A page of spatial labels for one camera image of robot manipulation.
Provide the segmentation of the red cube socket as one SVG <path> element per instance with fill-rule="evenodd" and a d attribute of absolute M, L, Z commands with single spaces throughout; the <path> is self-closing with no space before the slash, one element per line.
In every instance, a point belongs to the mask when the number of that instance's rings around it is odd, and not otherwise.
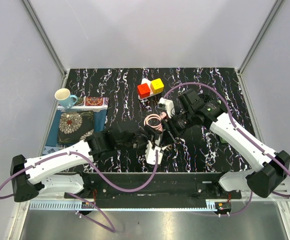
<path fill-rule="evenodd" d="M 145 99 L 150 96 L 151 89 L 147 83 L 142 83 L 137 86 L 137 93 L 139 99 Z"/>

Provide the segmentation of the yellow cube socket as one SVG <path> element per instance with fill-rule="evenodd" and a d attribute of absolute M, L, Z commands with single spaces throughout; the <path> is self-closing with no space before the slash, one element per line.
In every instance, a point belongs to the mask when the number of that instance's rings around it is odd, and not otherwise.
<path fill-rule="evenodd" d="M 151 81 L 150 88 L 153 94 L 159 94 L 164 90 L 164 84 L 160 78 Z"/>

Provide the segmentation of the white triangular power strip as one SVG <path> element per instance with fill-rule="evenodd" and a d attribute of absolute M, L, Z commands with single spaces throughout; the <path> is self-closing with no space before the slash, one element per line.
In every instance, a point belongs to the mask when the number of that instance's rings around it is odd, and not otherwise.
<path fill-rule="evenodd" d="M 143 78 L 141 84 L 137 86 L 137 94 L 139 100 L 158 95 L 158 93 L 153 92 L 151 88 L 151 81 L 146 78 Z"/>

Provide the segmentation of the green power strip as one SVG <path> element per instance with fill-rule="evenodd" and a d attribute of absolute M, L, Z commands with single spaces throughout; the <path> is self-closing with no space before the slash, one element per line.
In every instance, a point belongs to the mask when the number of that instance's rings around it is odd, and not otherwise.
<path fill-rule="evenodd" d="M 223 143 L 223 144 L 226 144 L 226 143 L 227 143 L 227 141 L 226 141 L 224 138 L 219 137 L 219 139 L 220 139 L 220 142 L 221 142 L 221 143 Z"/>

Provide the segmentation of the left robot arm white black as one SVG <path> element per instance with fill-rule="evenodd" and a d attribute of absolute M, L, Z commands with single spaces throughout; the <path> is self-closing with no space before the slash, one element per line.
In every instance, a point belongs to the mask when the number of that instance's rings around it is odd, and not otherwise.
<path fill-rule="evenodd" d="M 13 198 L 17 203 L 29 201 L 40 193 L 77 193 L 82 198 L 92 194 L 92 185 L 82 176 L 74 180 L 64 179 L 56 174 L 84 163 L 98 172 L 94 161 L 109 158 L 121 149 L 145 150 L 148 164 L 158 166 L 163 150 L 159 146 L 163 128 L 145 125 L 135 132 L 121 130 L 119 127 L 93 133 L 78 143 L 36 158 L 17 155 L 12 159 L 11 182 Z"/>

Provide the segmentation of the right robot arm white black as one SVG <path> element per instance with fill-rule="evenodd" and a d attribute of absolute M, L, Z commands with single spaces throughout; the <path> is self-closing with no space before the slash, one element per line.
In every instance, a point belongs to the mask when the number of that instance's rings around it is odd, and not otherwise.
<path fill-rule="evenodd" d="M 192 126 L 204 126 L 232 146 L 250 166 L 249 170 L 222 173 L 212 185 L 215 197 L 223 198 L 235 190 L 251 190 L 266 198 L 285 180 L 290 163 L 286 151 L 277 152 L 260 142 L 230 117 L 223 103 L 208 95 L 190 89 L 178 98 L 183 109 L 171 108 L 167 111 L 170 116 L 162 121 L 166 136 L 175 140 Z"/>

